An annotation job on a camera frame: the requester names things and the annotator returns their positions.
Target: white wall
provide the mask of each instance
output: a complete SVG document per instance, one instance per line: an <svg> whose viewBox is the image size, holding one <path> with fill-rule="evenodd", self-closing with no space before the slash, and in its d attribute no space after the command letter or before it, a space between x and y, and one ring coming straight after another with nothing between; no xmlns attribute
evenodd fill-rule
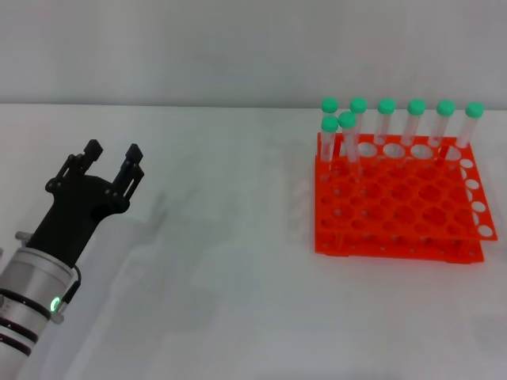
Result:
<svg viewBox="0 0 507 380"><path fill-rule="evenodd" d="M0 102L507 108L505 0L2 0Z"/></svg>

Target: white tabletop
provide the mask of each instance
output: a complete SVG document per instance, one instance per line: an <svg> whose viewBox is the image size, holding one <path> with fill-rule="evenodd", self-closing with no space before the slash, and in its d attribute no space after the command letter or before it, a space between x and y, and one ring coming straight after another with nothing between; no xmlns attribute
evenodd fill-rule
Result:
<svg viewBox="0 0 507 380"><path fill-rule="evenodd" d="M319 119L302 109L0 106L2 267L14 233L33 231L50 207L44 186L68 154L98 139L105 151L90 174L110 180L130 143L145 155L131 208L97 229L66 321L46 330L21 378L504 379L501 242L471 265L312 252ZM457 112L450 135L462 120ZM507 112L487 112L473 140L501 238L506 124Z"/></svg>

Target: black ring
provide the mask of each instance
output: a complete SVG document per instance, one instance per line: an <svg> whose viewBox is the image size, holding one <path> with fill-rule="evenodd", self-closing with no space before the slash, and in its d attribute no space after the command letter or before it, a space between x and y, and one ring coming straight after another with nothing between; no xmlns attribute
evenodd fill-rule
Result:
<svg viewBox="0 0 507 380"><path fill-rule="evenodd" d="M18 351L23 352L27 356L30 356L32 353L32 350L30 348L7 335L0 334L0 343L5 343L8 346L17 349Z"/></svg>
<svg viewBox="0 0 507 380"><path fill-rule="evenodd" d="M33 343L37 343L39 341L39 337L32 330L29 330L26 327L23 327L21 325L18 325L17 323L9 321L4 317L0 317L0 326L3 326L6 329L9 329L11 331L14 331L15 333L18 333L19 335L24 336L26 339L31 340Z"/></svg>
<svg viewBox="0 0 507 380"><path fill-rule="evenodd" d="M12 299L13 301L22 303L23 305L29 307L32 310L35 310L37 313L44 316L48 321L51 319L51 311L46 309L41 304L32 301L30 298L26 298L24 295L19 293L8 291L7 289L0 289L0 295L4 295L7 298Z"/></svg>

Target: silver cylindrical arm segment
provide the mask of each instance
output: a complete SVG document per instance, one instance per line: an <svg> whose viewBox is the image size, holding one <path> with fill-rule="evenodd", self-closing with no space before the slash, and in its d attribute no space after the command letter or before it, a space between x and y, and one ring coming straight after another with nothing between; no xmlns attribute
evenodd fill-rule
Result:
<svg viewBox="0 0 507 380"><path fill-rule="evenodd" d="M65 264L19 248L0 276L0 380L16 378L72 281Z"/></svg>

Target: green cap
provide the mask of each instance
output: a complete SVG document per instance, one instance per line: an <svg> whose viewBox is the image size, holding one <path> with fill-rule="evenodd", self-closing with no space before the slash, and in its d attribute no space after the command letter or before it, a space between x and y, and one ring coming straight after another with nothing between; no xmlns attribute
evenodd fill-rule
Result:
<svg viewBox="0 0 507 380"><path fill-rule="evenodd" d="M449 117L454 113L456 106L454 105L454 101L450 101L449 99L443 99L438 102L436 107L436 113L440 116Z"/></svg>
<svg viewBox="0 0 507 380"><path fill-rule="evenodd" d="M338 118L333 115L324 116L321 126L324 132L336 132L338 130Z"/></svg>
<svg viewBox="0 0 507 380"><path fill-rule="evenodd" d="M350 110L354 113L364 113L368 108L368 101L363 97L354 97L350 102Z"/></svg>
<svg viewBox="0 0 507 380"><path fill-rule="evenodd" d="M412 99L407 107L410 115L420 116L425 113L426 102L422 99Z"/></svg>
<svg viewBox="0 0 507 380"><path fill-rule="evenodd" d="M465 113L472 119L478 119L484 113L484 104L479 103L478 101L471 101L468 103Z"/></svg>
<svg viewBox="0 0 507 380"><path fill-rule="evenodd" d="M342 112L338 117L338 123L344 129L354 128L356 126L356 115L350 111Z"/></svg>
<svg viewBox="0 0 507 380"><path fill-rule="evenodd" d="M338 100L336 97L325 97L322 99L322 111L325 113L335 113L338 110Z"/></svg>
<svg viewBox="0 0 507 380"><path fill-rule="evenodd" d="M394 99L386 97L379 102L378 110L383 115L390 115L396 109L396 102Z"/></svg>

